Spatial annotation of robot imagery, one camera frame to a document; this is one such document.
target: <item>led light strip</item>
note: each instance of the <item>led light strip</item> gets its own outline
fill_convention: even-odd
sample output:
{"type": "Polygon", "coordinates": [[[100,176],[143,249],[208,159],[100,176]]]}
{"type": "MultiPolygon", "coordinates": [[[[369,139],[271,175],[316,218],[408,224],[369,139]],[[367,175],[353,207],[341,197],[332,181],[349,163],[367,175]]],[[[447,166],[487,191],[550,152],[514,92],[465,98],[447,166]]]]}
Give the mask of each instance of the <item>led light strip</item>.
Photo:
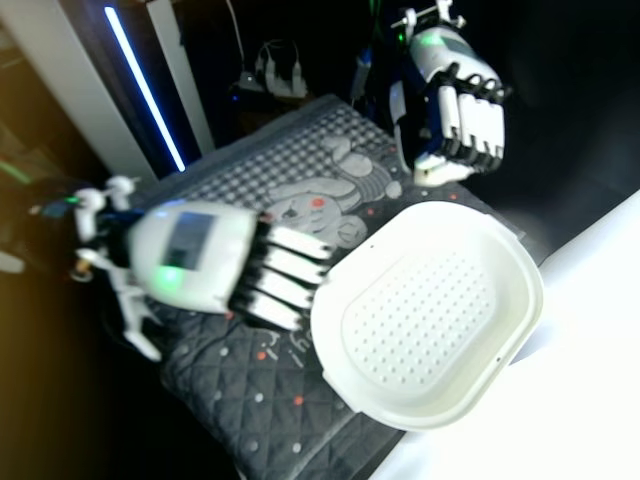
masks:
{"type": "Polygon", "coordinates": [[[138,87],[140,87],[140,91],[144,96],[144,99],[149,106],[149,110],[151,110],[151,114],[153,115],[158,128],[160,129],[160,133],[162,134],[162,138],[164,138],[169,151],[171,152],[171,156],[173,157],[173,161],[175,162],[178,170],[184,172],[185,166],[182,158],[180,157],[180,153],[176,148],[176,144],[173,142],[173,138],[171,138],[171,134],[167,129],[167,125],[164,123],[164,119],[162,118],[162,114],[158,109],[158,105],[151,95],[151,90],[149,89],[149,85],[147,81],[144,79],[144,75],[142,74],[142,70],[140,70],[140,65],[138,65],[138,60],[136,60],[136,56],[131,49],[131,45],[129,44],[129,40],[127,39],[127,35],[124,33],[122,29],[122,25],[120,24],[120,19],[118,18],[118,14],[116,13],[113,7],[105,7],[104,13],[107,15],[107,19],[109,20],[109,24],[111,25],[111,29],[120,44],[120,48],[122,49],[122,53],[124,53],[127,62],[129,63],[129,68],[133,73],[133,76],[138,83],[138,87]]]}

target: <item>dark background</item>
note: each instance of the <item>dark background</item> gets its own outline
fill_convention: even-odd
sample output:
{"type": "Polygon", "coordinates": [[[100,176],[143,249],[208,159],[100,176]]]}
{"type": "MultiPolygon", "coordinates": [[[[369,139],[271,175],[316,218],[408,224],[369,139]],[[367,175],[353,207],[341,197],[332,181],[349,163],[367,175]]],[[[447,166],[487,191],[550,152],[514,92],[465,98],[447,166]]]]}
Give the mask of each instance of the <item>dark background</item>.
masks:
{"type": "MultiPolygon", "coordinates": [[[[106,3],[63,3],[85,44],[93,45],[91,55],[103,78],[110,79],[119,107],[130,114],[143,150],[161,174],[168,173],[146,107],[139,105],[135,85],[101,24],[106,3]]],[[[412,5],[421,3],[429,5],[412,5]]],[[[233,0],[233,5],[251,68],[264,41],[294,39],[313,94],[346,98],[355,56],[370,37],[366,0],[233,0]]],[[[216,143],[230,143],[242,135],[228,94],[242,66],[227,6],[223,0],[182,0],[175,9],[216,143]]],[[[554,251],[640,187],[640,5],[456,0],[455,9],[468,21],[463,35],[469,43],[515,89],[505,106],[503,167],[467,185],[554,251]]],[[[144,6],[131,0],[121,2],[119,10],[180,147],[188,160],[197,159],[144,6]]],[[[22,100],[12,93],[6,72],[2,75],[0,116],[14,131],[38,143],[54,125],[66,125],[33,72],[35,80],[29,81],[35,86],[16,82],[26,89],[20,90],[22,100]],[[43,118],[54,120],[35,121],[43,118]]],[[[68,140],[52,143],[63,159],[58,166],[70,176],[101,181],[106,173],[90,148],[75,134],[64,135],[68,140]]],[[[0,349],[7,367],[1,388],[9,389],[4,378],[13,382],[15,395],[4,398],[15,397],[10,405],[20,406],[17,414],[7,414],[15,420],[7,431],[22,438],[15,445],[26,452],[24,458],[12,457],[14,472],[33,472],[3,478],[233,478],[230,460],[163,390],[154,367],[102,329],[96,306],[103,291],[41,278],[0,280],[0,338],[7,343],[0,349]]]]}

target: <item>cartoon bear print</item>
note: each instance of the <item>cartoon bear print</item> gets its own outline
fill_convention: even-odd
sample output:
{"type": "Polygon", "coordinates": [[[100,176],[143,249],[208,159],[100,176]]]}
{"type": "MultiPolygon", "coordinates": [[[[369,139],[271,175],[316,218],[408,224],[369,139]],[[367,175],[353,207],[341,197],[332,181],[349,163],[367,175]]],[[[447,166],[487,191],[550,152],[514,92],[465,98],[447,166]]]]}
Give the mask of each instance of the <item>cartoon bear print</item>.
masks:
{"type": "Polygon", "coordinates": [[[367,238],[364,221],[350,212],[363,203],[398,198],[402,187],[382,165],[351,150],[346,137],[328,137],[321,146],[333,160],[335,178],[316,177],[270,190],[273,221],[353,249],[367,238]]]}

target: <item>quilted fabric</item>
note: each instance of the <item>quilted fabric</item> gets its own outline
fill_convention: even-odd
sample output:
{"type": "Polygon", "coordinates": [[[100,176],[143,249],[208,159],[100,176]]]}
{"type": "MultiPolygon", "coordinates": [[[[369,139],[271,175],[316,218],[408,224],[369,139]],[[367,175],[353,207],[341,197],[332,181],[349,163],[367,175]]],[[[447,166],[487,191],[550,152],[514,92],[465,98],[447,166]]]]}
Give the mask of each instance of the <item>quilted fabric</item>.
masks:
{"type": "MultiPolygon", "coordinates": [[[[490,211],[458,185],[413,186],[392,139],[335,97],[214,152],[137,203],[148,207],[179,197],[267,211],[305,231],[312,227],[305,209],[321,207],[313,218],[322,228],[312,231],[343,246],[343,255],[416,202],[454,201],[490,211]]],[[[151,306],[165,326],[166,388],[222,442],[247,478],[356,478],[399,440],[400,432],[351,411],[323,380],[308,328],[275,333],[233,314],[151,306]]]]}

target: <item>gingham fabric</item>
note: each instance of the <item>gingham fabric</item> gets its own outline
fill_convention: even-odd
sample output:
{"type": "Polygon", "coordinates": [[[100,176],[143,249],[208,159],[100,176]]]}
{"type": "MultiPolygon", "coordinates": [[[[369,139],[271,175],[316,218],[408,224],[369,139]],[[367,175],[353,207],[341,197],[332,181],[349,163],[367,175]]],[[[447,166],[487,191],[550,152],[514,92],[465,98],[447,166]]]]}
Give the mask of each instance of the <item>gingham fabric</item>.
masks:
{"type": "MultiPolygon", "coordinates": [[[[425,200],[490,212],[458,185],[429,191],[414,187],[399,166],[392,139],[331,96],[203,158],[185,174],[143,192],[137,203],[149,207],[186,197],[264,210],[273,201],[269,191],[274,187],[341,175],[332,152],[321,145],[333,136],[347,137],[353,151],[374,159],[374,170],[382,172],[375,178],[388,176],[402,187],[400,198],[373,200],[383,185],[371,180],[361,186],[361,201],[348,213],[362,219],[369,235],[402,209],[425,200]]],[[[274,334],[239,317],[156,303],[152,308],[165,325],[166,335],[158,339],[164,384],[223,443],[248,479],[366,477],[399,440],[401,432],[355,414],[331,390],[308,330],[274,334]]]]}

